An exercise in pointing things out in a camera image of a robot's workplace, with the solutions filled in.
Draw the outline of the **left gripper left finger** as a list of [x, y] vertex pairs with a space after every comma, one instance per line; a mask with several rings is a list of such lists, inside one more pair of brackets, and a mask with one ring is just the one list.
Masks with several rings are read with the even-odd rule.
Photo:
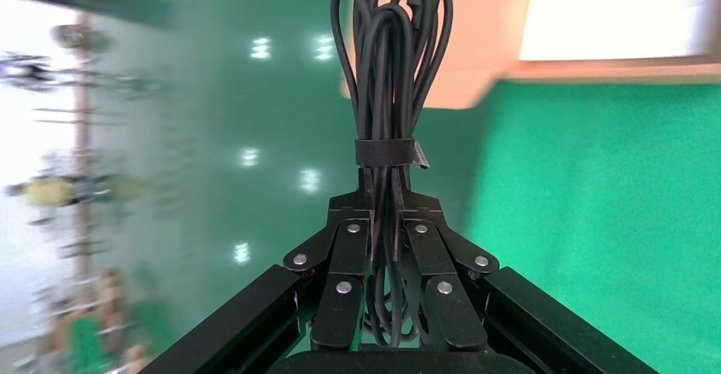
[[360, 339], [374, 217], [371, 171], [360, 169], [357, 190], [333, 197], [326, 225], [283, 258], [300, 277], [313, 350], [352, 350]]

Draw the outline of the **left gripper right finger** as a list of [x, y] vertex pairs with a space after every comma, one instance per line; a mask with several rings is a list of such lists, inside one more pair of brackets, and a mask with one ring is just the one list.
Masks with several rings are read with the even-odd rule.
[[421, 346], [485, 349], [481, 281], [499, 270], [498, 259], [450, 228], [439, 200], [411, 191], [404, 169], [391, 179], [404, 293]]

